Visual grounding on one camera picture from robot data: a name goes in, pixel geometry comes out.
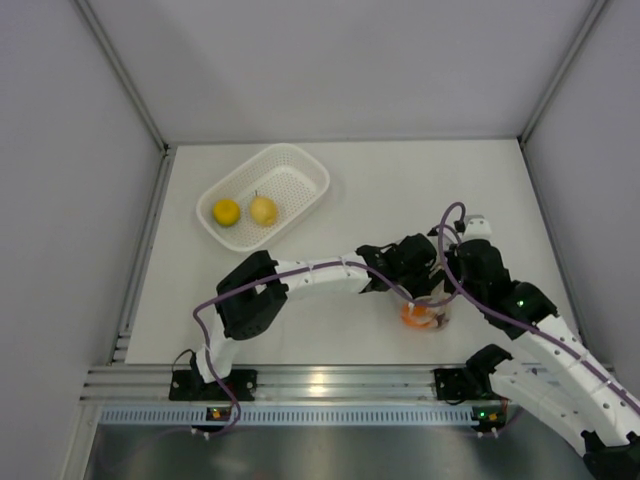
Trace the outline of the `clear zip top bag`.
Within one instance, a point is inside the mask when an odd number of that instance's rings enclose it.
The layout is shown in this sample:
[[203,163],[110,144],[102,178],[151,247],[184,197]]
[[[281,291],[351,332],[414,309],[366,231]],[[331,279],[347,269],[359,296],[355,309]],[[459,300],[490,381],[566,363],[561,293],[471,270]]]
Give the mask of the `clear zip top bag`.
[[401,302],[400,318],[406,326],[431,332],[447,326],[454,295],[445,290],[445,280],[444,270],[438,267],[413,290],[405,290],[410,300]]

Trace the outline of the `yellow fake pear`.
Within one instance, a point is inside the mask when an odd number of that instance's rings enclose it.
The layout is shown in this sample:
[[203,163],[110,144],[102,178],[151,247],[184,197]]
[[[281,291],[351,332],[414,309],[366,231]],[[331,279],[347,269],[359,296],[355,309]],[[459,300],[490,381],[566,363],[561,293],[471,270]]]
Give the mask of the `yellow fake pear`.
[[269,197],[260,195],[257,190],[249,204],[251,219],[261,227],[270,227],[278,219],[277,204]]

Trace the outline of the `yellow green fake lemon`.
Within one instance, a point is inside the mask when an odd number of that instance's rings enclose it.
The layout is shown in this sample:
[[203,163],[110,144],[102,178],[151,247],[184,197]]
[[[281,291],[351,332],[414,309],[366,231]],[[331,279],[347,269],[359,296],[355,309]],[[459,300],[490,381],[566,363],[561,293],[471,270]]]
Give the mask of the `yellow green fake lemon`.
[[234,226],[242,216],[240,206],[232,199],[224,198],[217,201],[212,207],[212,217],[215,222],[224,228]]

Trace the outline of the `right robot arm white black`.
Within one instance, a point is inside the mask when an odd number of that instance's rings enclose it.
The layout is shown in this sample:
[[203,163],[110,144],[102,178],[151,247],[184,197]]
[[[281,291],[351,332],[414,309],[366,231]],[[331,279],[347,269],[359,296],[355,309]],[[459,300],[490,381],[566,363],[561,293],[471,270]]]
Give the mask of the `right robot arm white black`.
[[555,379],[549,384],[506,356],[467,371],[471,392],[519,404],[569,444],[594,478],[638,478],[639,401],[572,333],[556,306],[534,285],[512,280],[486,239],[438,253],[445,269],[458,267],[446,273],[456,292]]

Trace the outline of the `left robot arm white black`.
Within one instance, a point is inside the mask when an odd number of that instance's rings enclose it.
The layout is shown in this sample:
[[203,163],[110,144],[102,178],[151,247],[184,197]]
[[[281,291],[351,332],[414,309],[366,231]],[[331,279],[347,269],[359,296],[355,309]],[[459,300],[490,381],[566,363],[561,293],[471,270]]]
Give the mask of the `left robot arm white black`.
[[414,309],[437,312],[450,302],[438,264],[423,234],[324,260],[281,261],[256,251],[219,282],[216,297],[193,311],[204,344],[191,361],[191,386],[204,399],[219,397],[236,345],[265,333],[288,301],[391,290]]

